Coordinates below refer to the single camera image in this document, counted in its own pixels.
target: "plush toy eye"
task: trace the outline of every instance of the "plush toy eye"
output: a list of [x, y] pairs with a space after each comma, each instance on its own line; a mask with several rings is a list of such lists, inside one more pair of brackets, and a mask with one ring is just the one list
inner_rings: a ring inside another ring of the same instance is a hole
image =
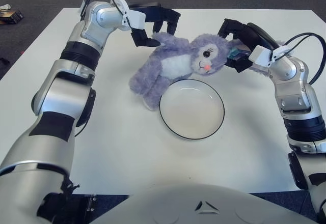
[[204, 51], [204, 52], [203, 52], [203, 56], [204, 56], [205, 58], [208, 58], [208, 57], [210, 56], [210, 52], [209, 52], [209, 51]]

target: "plush toy arm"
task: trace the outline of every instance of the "plush toy arm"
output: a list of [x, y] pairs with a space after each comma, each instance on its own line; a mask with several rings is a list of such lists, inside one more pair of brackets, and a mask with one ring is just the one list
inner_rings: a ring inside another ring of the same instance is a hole
[[178, 38], [165, 32], [153, 33], [153, 39], [161, 43], [162, 49], [182, 50], [189, 47], [188, 39]]
[[136, 94], [146, 94], [157, 80], [161, 70], [160, 60], [151, 55], [148, 61], [130, 79], [130, 89]]

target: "black tape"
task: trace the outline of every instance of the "black tape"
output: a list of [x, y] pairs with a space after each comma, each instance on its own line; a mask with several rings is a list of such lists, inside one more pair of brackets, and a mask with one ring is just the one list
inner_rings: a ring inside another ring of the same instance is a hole
[[57, 112], [44, 112], [41, 120], [30, 132], [30, 136], [48, 135], [68, 141], [74, 118]]
[[78, 62], [95, 71], [100, 56], [100, 53], [90, 45], [81, 42], [67, 42], [60, 58]]

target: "plush toy leg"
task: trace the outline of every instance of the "plush toy leg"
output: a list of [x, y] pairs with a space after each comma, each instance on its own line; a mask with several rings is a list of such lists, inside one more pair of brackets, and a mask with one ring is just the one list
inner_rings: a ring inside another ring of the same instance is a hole
[[142, 68], [130, 79], [130, 89], [140, 95], [146, 94], [161, 72], [161, 63], [157, 60], [147, 61]]
[[159, 101], [163, 93], [168, 89], [172, 82], [162, 76], [159, 76], [152, 88], [144, 95], [144, 102], [148, 109], [156, 110], [159, 107]]

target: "plush toy face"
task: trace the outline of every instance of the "plush toy face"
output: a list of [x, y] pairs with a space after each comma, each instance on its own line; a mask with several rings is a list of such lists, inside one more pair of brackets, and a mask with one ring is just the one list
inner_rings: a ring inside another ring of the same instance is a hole
[[215, 68], [212, 66], [212, 61], [219, 54], [219, 49], [215, 44], [207, 44], [197, 52], [197, 56], [191, 64], [192, 70], [197, 74], [211, 74], [215, 72]]
[[202, 34], [191, 44], [191, 68], [194, 73], [211, 75], [222, 69], [230, 50], [228, 41], [218, 35]]

